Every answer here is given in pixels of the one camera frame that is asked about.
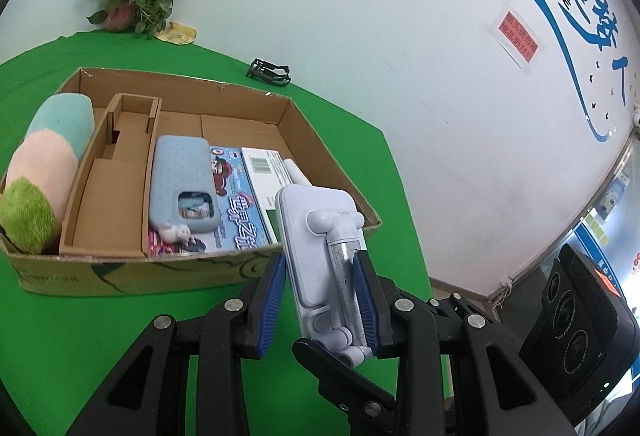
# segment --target camera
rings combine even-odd
[[[606,270],[564,245],[520,358],[577,424],[606,398],[639,352],[638,323]]]

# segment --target green fuzzy plush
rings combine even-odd
[[[56,217],[42,191],[20,177],[0,195],[0,225],[20,251],[41,254],[56,232]]]

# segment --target pink flower pot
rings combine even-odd
[[[105,30],[109,32],[122,32],[129,28],[136,16],[138,6],[135,3],[121,3],[117,8],[107,10],[107,19],[104,20]]]

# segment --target small white plush bunny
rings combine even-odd
[[[187,225],[171,225],[171,223],[160,223],[158,234],[165,243],[178,243],[179,241],[189,241],[191,230]]]

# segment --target cardboard divider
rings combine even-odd
[[[130,94],[115,94],[106,107],[76,175],[60,254],[146,255],[160,109],[160,99]]]
[[[105,108],[94,108],[94,124],[98,124],[102,118]]]

